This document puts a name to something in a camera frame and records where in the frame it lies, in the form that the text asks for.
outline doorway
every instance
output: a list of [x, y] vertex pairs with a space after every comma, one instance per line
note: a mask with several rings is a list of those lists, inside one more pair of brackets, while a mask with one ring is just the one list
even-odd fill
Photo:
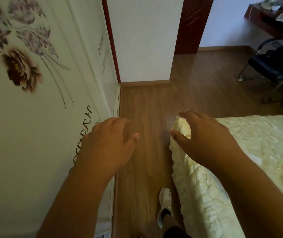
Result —
[[213, 0], [184, 0], [175, 54], [198, 52]]

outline black pants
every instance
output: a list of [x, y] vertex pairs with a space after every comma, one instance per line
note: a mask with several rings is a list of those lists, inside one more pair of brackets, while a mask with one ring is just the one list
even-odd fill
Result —
[[191, 238], [179, 226], [172, 226], [165, 232], [163, 238]]

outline wooden floor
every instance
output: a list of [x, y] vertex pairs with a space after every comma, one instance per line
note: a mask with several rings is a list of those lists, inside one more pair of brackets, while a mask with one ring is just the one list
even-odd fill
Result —
[[196, 109], [212, 117], [283, 115], [280, 103], [260, 102], [270, 84], [263, 80], [236, 81], [248, 58], [243, 51], [177, 55], [170, 84], [122, 88], [120, 116], [130, 119], [124, 138], [133, 132], [139, 132], [140, 138], [131, 160], [116, 177], [114, 238], [161, 237], [156, 219], [162, 187], [171, 189], [173, 210], [183, 226], [171, 177], [168, 132], [178, 110]]

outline shoe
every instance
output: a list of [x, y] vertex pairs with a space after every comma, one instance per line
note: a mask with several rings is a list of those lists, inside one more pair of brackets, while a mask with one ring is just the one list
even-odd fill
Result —
[[172, 213], [171, 203], [172, 203], [172, 197], [171, 197], [171, 191], [169, 188], [162, 188], [159, 194], [159, 202], [160, 202], [160, 211], [157, 216], [157, 222], [160, 228], [162, 228], [162, 218], [161, 213], [164, 209], [167, 209], [170, 211], [171, 216], [174, 216]]

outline chair seat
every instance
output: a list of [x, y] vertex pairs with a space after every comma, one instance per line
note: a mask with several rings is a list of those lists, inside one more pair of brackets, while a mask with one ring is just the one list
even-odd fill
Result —
[[283, 79], [283, 72], [275, 68], [276, 65], [271, 64], [266, 54], [257, 55], [248, 60], [248, 64], [258, 71], [263, 77], [278, 82]]

